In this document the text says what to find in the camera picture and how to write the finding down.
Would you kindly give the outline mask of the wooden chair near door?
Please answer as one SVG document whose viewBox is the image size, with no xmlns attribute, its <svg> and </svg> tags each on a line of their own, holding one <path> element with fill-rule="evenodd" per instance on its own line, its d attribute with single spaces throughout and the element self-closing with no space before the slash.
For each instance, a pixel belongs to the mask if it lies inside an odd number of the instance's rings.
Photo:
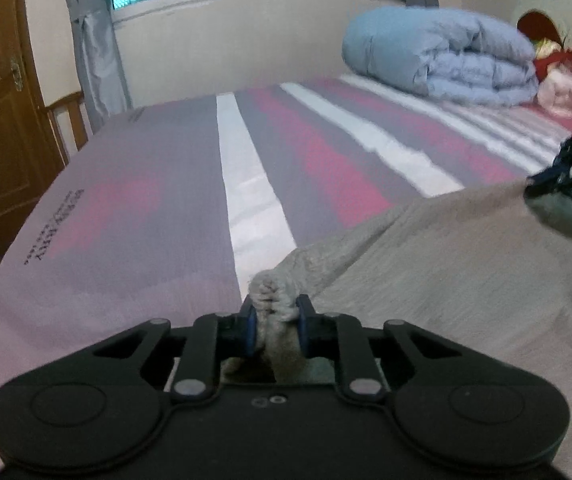
<svg viewBox="0 0 572 480">
<path fill-rule="evenodd" d="M 70 158 L 88 143 L 91 136 L 82 91 L 72 92 L 44 108 L 57 150 L 67 166 Z"/>
</svg>

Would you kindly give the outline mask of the red patterned folded blanket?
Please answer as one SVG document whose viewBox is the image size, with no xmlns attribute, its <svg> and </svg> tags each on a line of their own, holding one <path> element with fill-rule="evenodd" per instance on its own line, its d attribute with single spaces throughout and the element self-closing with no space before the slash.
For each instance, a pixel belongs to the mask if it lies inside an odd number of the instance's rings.
<svg viewBox="0 0 572 480">
<path fill-rule="evenodd" d="M 572 73 L 572 51 L 564 50 L 561 44 L 549 38 L 534 42 L 536 77 L 543 82 L 555 68 L 563 66 Z"/>
</svg>

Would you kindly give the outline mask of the grey knit pants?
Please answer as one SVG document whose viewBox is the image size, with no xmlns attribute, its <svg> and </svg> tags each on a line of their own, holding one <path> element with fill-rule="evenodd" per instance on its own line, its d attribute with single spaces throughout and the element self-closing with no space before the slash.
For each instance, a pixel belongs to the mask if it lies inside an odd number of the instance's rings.
<svg viewBox="0 0 572 480">
<path fill-rule="evenodd" d="M 572 200 L 523 190 L 514 182 L 416 200 L 258 273 L 249 295 L 276 377 L 315 374 L 295 329 L 300 295 L 367 326 L 400 318 L 555 384 L 571 409 L 556 462 L 572 477 Z"/>
</svg>

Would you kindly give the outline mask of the folded light blue duvet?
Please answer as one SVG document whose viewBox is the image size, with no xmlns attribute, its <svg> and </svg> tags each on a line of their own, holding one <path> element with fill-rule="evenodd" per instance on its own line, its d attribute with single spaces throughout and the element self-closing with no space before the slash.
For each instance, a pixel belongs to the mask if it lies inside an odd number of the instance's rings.
<svg viewBox="0 0 572 480">
<path fill-rule="evenodd" d="M 516 106 L 536 96 L 533 44 L 472 11 L 382 6 L 353 18 L 342 58 L 357 75 L 431 100 Z"/>
</svg>

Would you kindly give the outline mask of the striped pink grey bed sheet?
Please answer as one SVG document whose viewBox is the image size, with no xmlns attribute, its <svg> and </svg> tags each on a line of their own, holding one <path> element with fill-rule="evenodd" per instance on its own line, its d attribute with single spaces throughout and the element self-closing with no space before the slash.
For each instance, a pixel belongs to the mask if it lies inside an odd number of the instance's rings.
<svg viewBox="0 0 572 480">
<path fill-rule="evenodd" d="M 355 75 L 116 116 L 1 261 L 0 385 L 149 318 L 234 311 L 292 249 L 535 174 L 571 133 L 537 105 L 436 102 Z"/>
</svg>

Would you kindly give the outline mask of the grey curtain left side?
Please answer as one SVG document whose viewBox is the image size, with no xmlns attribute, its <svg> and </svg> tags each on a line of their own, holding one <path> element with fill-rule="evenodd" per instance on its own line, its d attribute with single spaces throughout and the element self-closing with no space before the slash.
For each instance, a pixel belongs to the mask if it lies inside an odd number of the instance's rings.
<svg viewBox="0 0 572 480">
<path fill-rule="evenodd" d="M 77 75 L 93 131 L 132 102 L 111 16 L 111 0 L 66 0 Z"/>
</svg>

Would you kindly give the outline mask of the folded pink blanket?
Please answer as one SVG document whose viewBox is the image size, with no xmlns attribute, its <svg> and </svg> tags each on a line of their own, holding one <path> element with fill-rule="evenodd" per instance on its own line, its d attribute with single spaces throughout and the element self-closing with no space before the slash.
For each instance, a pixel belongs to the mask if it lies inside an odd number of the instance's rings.
<svg viewBox="0 0 572 480">
<path fill-rule="evenodd" d="M 536 102 L 550 114 L 572 118 L 572 70 L 553 68 L 538 86 Z"/>
</svg>

